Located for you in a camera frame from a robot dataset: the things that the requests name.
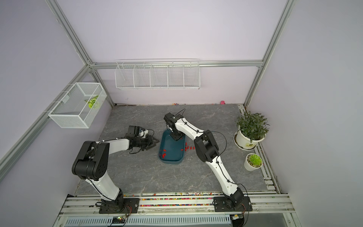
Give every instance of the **wall-mounted wire rack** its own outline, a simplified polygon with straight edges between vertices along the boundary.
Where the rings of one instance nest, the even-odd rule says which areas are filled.
[[[132,89],[199,89],[199,60],[117,61],[116,87]]]
[[[75,83],[48,116],[61,128],[88,129],[106,97],[100,83]]]

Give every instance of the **white wire basket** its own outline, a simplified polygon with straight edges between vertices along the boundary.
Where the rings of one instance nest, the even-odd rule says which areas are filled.
[[[116,87],[130,89],[199,89],[199,62],[117,64]]]
[[[100,83],[75,83],[48,116],[61,128],[88,129],[106,97]]]

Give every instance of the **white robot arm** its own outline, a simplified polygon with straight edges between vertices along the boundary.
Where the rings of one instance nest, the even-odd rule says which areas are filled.
[[[170,135],[174,140],[180,139],[185,134],[194,141],[195,150],[199,159],[207,163],[221,184],[227,207],[239,207],[244,195],[224,167],[218,152],[218,145],[212,132],[195,127],[181,114],[173,115],[168,113],[165,115],[164,120],[171,130]]]
[[[72,173],[91,184],[101,195],[100,214],[121,213],[125,207],[122,190],[113,183],[107,173],[109,155],[134,147],[148,150],[158,142],[159,140],[149,134],[149,130],[130,125],[123,138],[83,143],[72,166]]]

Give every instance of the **marble tabletop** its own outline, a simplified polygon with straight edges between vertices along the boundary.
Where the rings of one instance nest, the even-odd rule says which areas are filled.
[[[176,114],[186,108],[183,116],[203,130],[219,131],[227,138],[227,149],[221,155],[222,161],[232,179],[242,183],[248,191],[266,190],[261,170],[249,172],[243,167],[250,152],[242,151],[233,142],[237,131],[236,119],[240,116],[237,104],[226,105],[150,105],[116,106],[112,109],[100,140],[123,137],[129,125],[137,125],[155,131],[154,137],[161,140],[166,130],[164,115]],[[225,147],[225,139],[213,133],[220,151]],[[188,146],[194,146],[190,138]],[[209,192],[222,188],[210,167],[202,162],[195,150],[187,150],[180,164],[171,165],[158,158],[160,143],[150,150],[129,154],[120,151],[109,156],[107,172],[123,193],[158,192]],[[82,180],[76,195],[97,194],[86,181]]]

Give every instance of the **teal tray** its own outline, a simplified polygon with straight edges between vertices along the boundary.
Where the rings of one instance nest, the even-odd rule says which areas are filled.
[[[170,136],[170,131],[165,130],[160,142],[160,149],[158,153],[159,159],[166,164],[179,164],[184,158],[185,148],[185,135],[178,141],[175,141]]]

